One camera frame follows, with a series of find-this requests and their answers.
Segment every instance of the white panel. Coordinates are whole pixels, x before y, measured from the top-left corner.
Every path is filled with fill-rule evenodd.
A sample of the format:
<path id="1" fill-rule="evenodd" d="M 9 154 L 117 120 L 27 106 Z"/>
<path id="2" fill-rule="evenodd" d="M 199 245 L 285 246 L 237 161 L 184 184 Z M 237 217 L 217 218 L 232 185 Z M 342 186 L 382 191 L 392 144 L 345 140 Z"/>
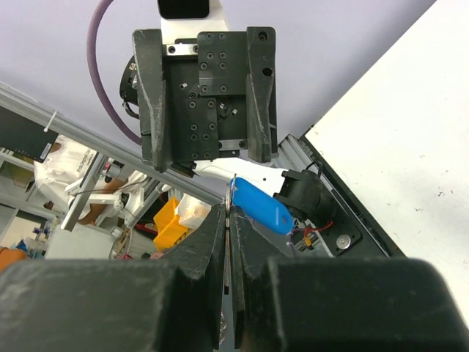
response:
<path id="1" fill-rule="evenodd" d="M 48 241 L 46 259 L 109 259 L 116 239 L 98 227 L 77 224 L 72 232 L 57 228 Z"/>
<path id="2" fill-rule="evenodd" d="M 468 13 L 439 0 L 307 138 L 469 323 Z"/>
<path id="3" fill-rule="evenodd" d="M 4 207 L 0 205 L 0 245 L 1 246 L 10 246 L 10 244 L 6 244 L 4 242 L 5 235 L 8 233 L 8 230 L 15 219 L 17 214 L 16 209 L 12 209 L 9 207 Z"/>
<path id="4" fill-rule="evenodd" d="M 276 27 L 279 138 L 317 121 L 433 0 L 224 0 L 232 29 Z M 16 0 L 1 9 L 0 78 L 124 147 L 139 150 L 101 107 L 86 66 L 86 31 L 97 0 Z M 134 29 L 160 24 L 156 0 L 116 0 L 97 54 L 103 83 L 120 108 L 119 82 Z"/>

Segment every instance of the white surface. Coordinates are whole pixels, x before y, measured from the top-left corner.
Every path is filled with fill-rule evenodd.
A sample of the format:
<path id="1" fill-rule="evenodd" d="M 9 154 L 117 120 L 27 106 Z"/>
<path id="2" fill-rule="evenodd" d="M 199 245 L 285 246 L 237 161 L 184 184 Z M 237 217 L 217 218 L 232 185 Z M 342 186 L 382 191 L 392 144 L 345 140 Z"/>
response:
<path id="1" fill-rule="evenodd" d="M 5 236 L 0 240 L 0 246 L 11 247 L 13 244 L 20 243 L 25 238 L 36 238 L 36 234 L 32 233 L 35 227 L 40 224 L 22 218 L 12 217 L 10 225 L 5 232 Z"/>
<path id="2" fill-rule="evenodd" d="M 202 225 L 211 209 L 212 207 L 207 203 L 184 194 L 174 209 L 174 214 L 179 215 L 179 225 L 196 230 Z"/>
<path id="3" fill-rule="evenodd" d="M 36 191 L 35 186 L 26 192 L 26 189 L 15 185 L 11 178 L 0 175 L 0 194 L 14 197 L 15 200 L 20 202 L 27 201 L 31 205 L 42 207 L 48 201 L 40 192 Z"/>
<path id="4" fill-rule="evenodd" d="M 278 140 L 316 122 L 434 0 L 224 0 L 232 30 L 277 31 Z M 4 83 L 140 153 L 100 105 L 86 66 L 86 31 L 97 0 L 16 0 L 2 7 Z M 119 83 L 132 56 L 134 29 L 159 27 L 156 0 L 115 0 L 103 19 L 97 55 L 104 87 L 120 106 Z M 204 184 L 213 188 L 213 180 Z"/>
<path id="5" fill-rule="evenodd" d="M 439 0 L 307 138 L 469 323 L 469 1 Z"/>
<path id="6" fill-rule="evenodd" d="M 210 0 L 210 13 L 201 20 L 165 20 L 161 18 L 163 44 L 174 44 L 176 39 L 197 38 L 200 32 L 227 31 L 224 9 L 219 0 Z"/>
<path id="7" fill-rule="evenodd" d="M 54 231 L 48 242 L 46 259 L 109 259 L 116 239 L 96 227 L 75 225 L 72 232 Z"/>
<path id="8" fill-rule="evenodd" d="M 223 180 L 225 184 L 235 176 L 244 178 L 269 195 L 278 193 L 284 184 L 281 175 L 285 169 L 274 169 L 258 165 L 240 158 L 220 158 L 214 161 L 197 161 L 193 170 L 202 177 Z"/>
<path id="9" fill-rule="evenodd" d="M 0 246 L 4 246 L 4 239 L 13 223 L 18 210 L 0 205 Z"/>

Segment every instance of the orange container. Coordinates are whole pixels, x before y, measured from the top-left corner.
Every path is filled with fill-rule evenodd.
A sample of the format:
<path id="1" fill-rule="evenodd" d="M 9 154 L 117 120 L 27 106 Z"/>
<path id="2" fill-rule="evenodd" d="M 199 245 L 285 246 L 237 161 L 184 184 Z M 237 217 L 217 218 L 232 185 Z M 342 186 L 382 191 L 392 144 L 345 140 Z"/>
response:
<path id="1" fill-rule="evenodd" d="M 158 228 L 158 235 L 153 243 L 158 251 L 178 244 L 189 230 L 186 226 L 179 225 L 179 215 L 174 214 L 178 204 L 179 201 L 172 197 L 153 218 Z"/>

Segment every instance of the white sticker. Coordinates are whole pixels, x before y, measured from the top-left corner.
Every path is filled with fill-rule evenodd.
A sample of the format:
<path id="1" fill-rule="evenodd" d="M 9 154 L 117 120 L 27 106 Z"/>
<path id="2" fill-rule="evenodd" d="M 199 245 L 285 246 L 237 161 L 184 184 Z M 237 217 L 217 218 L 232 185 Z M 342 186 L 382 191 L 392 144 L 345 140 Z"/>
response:
<path id="1" fill-rule="evenodd" d="M 45 145 L 45 148 L 43 150 L 43 153 L 41 154 L 41 160 L 44 160 L 45 157 L 47 156 L 47 154 L 49 154 L 49 150 L 51 150 L 51 147 L 52 147 L 52 144 L 51 143 L 47 143 Z"/>

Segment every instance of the blue plastic part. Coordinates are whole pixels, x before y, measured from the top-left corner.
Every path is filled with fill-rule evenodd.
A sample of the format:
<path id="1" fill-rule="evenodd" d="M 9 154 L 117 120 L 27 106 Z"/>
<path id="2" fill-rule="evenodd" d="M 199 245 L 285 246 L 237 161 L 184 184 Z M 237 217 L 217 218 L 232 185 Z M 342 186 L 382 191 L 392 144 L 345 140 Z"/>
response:
<path id="1" fill-rule="evenodd" d="M 16 245 L 16 248 L 17 249 L 21 249 L 22 251 L 24 251 L 25 253 L 28 253 L 28 248 L 26 247 L 26 244 L 24 243 L 23 240 L 20 241 L 20 243 L 18 243 Z"/>
<path id="2" fill-rule="evenodd" d="M 293 218 L 287 207 L 243 178 L 235 179 L 232 204 L 278 234 L 286 235 L 293 228 Z"/>

